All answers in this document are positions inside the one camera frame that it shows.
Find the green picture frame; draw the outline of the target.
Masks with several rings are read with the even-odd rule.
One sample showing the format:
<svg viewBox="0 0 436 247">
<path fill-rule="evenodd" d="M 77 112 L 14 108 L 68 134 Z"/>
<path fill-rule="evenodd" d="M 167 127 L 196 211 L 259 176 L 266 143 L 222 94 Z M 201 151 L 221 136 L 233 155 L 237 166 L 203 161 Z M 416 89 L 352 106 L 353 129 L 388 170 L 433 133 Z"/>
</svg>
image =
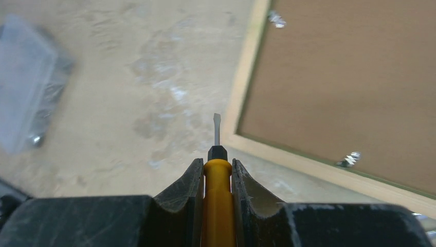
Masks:
<svg viewBox="0 0 436 247">
<path fill-rule="evenodd" d="M 435 1 L 255 1 L 222 142 L 435 217 Z"/>
</svg>

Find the orange handle screwdriver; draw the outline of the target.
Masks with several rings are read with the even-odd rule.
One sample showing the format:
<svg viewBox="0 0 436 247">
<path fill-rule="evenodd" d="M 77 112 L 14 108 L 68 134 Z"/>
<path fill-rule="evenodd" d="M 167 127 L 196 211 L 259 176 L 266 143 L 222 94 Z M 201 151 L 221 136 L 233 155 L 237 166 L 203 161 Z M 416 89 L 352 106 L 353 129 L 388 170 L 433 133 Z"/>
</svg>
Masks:
<svg viewBox="0 0 436 247">
<path fill-rule="evenodd" d="M 215 113 L 214 143 L 204 165 L 205 195 L 201 246 L 236 246 L 233 196 L 231 193 L 232 166 L 227 150 L 220 142 L 221 115 Z"/>
</svg>

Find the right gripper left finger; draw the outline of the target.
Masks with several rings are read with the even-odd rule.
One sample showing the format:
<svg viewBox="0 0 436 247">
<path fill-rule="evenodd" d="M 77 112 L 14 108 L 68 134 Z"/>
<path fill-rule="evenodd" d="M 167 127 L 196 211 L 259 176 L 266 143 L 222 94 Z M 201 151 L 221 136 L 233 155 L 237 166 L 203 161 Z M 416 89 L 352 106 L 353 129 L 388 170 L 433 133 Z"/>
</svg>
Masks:
<svg viewBox="0 0 436 247">
<path fill-rule="evenodd" d="M 200 246 L 204 161 L 196 158 L 183 175 L 153 198 L 150 246 Z"/>
</svg>

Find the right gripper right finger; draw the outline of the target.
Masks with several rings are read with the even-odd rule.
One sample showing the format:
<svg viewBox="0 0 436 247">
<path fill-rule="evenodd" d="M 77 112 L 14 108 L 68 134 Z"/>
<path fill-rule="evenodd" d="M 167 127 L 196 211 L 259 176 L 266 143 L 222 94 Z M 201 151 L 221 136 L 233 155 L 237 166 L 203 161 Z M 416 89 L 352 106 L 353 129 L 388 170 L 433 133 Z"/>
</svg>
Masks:
<svg viewBox="0 0 436 247">
<path fill-rule="evenodd" d="M 237 246 L 293 246 L 288 203 L 257 182 L 240 160 L 232 160 Z"/>
</svg>

